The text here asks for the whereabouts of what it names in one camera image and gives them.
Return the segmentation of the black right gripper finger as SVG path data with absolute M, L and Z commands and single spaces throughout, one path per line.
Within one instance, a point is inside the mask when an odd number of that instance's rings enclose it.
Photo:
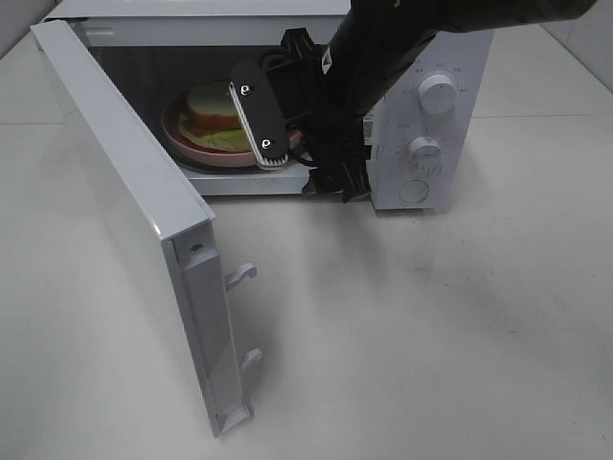
M 284 63 L 313 63 L 319 57 L 316 44 L 306 28 L 287 29 L 281 41 L 284 49 Z
M 302 189 L 303 196 L 340 194 L 343 202 L 355 201 L 370 193 L 371 186 L 363 158 L 341 161 L 334 167 L 311 169 Z

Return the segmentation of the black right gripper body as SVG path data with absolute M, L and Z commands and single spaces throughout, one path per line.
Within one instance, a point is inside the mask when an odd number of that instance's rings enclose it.
M 275 92 L 285 124 L 302 133 L 302 145 L 290 156 L 306 166 L 335 166 L 353 158 L 371 157 L 364 144 L 362 119 L 336 101 L 323 82 L 322 52 L 313 63 L 284 63 L 282 46 L 261 55 L 261 68 Z

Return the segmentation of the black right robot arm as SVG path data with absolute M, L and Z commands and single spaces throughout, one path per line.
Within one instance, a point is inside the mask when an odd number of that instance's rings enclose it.
M 325 45 L 289 29 L 232 75 L 256 162 L 305 165 L 307 195 L 436 207 L 457 168 L 492 31 L 589 9 L 587 1 L 354 1 Z

